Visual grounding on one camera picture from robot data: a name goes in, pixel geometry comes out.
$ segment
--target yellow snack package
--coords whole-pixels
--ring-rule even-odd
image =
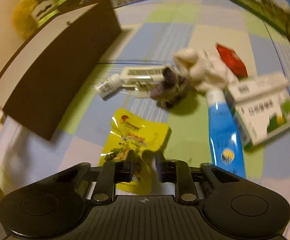
[[[118,183],[116,188],[139,195],[149,194],[152,190],[151,169],[142,159],[142,154],[163,147],[170,131],[168,125],[146,121],[121,108],[112,117],[111,126],[100,165],[112,159],[125,160],[128,152],[133,150],[136,155],[133,181]]]

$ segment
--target red logo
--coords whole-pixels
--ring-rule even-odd
[[[129,117],[127,115],[123,115],[121,117],[121,123],[125,123],[127,119],[129,119]]]

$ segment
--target white cloth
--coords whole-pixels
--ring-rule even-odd
[[[238,82],[219,55],[204,50],[182,49],[174,55],[174,61],[181,75],[189,78],[197,91],[224,89],[228,84]]]

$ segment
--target metal screw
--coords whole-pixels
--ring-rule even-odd
[[[190,202],[190,201],[196,200],[197,197],[194,194],[185,193],[185,194],[182,194],[180,198],[184,201]]]
[[[98,202],[103,202],[103,201],[108,200],[109,196],[107,194],[104,194],[104,193],[98,193],[98,194],[93,196],[93,199],[95,201],[98,201]]]

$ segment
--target circular cover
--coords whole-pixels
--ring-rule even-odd
[[[0,222],[21,237],[48,238],[74,227],[83,217],[85,202],[66,183],[29,185],[0,202]]]
[[[254,183],[224,183],[206,199],[203,211],[215,227],[241,238],[275,235],[290,218],[281,195]]]

